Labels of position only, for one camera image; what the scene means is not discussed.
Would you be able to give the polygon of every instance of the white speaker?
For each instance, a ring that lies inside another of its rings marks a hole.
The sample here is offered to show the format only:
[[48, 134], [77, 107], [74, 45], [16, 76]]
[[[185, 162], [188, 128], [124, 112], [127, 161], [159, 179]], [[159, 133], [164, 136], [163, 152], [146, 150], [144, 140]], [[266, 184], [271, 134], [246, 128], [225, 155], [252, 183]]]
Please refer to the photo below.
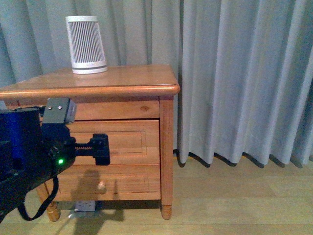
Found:
[[96, 16], [68, 16], [67, 35], [73, 73], [104, 72], [107, 63]]

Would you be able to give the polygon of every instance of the wooden nightstand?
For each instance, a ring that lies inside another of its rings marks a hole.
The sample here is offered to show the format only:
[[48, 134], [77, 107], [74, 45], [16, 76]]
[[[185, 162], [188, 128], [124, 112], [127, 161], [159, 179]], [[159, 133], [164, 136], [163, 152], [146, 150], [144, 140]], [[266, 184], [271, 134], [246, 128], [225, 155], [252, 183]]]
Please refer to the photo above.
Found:
[[[34, 77], [0, 89], [8, 108], [45, 105], [49, 97], [69, 97], [77, 104], [68, 125], [77, 142], [93, 133], [109, 136], [111, 164], [96, 166], [77, 157], [59, 175], [57, 201], [161, 200], [170, 219], [173, 194], [173, 96], [179, 85], [168, 65], [109, 67], [107, 72], [73, 74], [71, 69]], [[43, 201], [51, 183], [37, 188]], [[51, 221], [60, 211], [47, 209]]]

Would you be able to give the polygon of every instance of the nightstand top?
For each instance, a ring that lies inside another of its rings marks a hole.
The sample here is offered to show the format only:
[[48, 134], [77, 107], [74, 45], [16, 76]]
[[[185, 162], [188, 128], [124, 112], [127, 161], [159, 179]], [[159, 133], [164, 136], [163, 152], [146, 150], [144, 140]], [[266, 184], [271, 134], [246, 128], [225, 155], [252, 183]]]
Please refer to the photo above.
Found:
[[169, 65], [108, 67], [106, 72], [73, 74], [71, 68], [0, 89], [0, 100], [42, 97], [175, 95], [179, 85]]

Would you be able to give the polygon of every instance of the black strap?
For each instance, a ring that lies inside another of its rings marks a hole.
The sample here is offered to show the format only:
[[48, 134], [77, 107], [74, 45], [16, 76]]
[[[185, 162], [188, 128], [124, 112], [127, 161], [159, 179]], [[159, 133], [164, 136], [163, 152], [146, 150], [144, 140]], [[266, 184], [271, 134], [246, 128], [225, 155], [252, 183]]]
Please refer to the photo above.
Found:
[[57, 195], [58, 190], [59, 190], [59, 180], [58, 180], [58, 177], [55, 176], [55, 177], [53, 177], [53, 190], [52, 190], [52, 193], [47, 197], [47, 199], [45, 199], [45, 201], [39, 207], [38, 212], [36, 213], [36, 215], [33, 218], [30, 218], [28, 216], [28, 214], [27, 214], [27, 211], [26, 211], [24, 203], [22, 203], [22, 204], [20, 204], [18, 206], [18, 210], [19, 210], [19, 213], [20, 213], [21, 217], [24, 220], [32, 221], [32, 220], [37, 219], [40, 216], [42, 216], [43, 213], [45, 212], [45, 210], [47, 209], [47, 207], [49, 206], [49, 204], [53, 201], [53, 199]]

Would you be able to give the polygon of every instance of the green led light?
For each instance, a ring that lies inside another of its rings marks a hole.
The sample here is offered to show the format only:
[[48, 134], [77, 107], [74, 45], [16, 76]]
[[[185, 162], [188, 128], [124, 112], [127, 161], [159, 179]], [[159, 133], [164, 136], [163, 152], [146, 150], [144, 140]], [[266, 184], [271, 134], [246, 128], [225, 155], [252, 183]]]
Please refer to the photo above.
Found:
[[61, 164], [63, 164], [64, 163], [64, 160], [63, 159], [60, 159], [59, 161], [58, 161], [58, 164], [59, 165], [61, 165]]

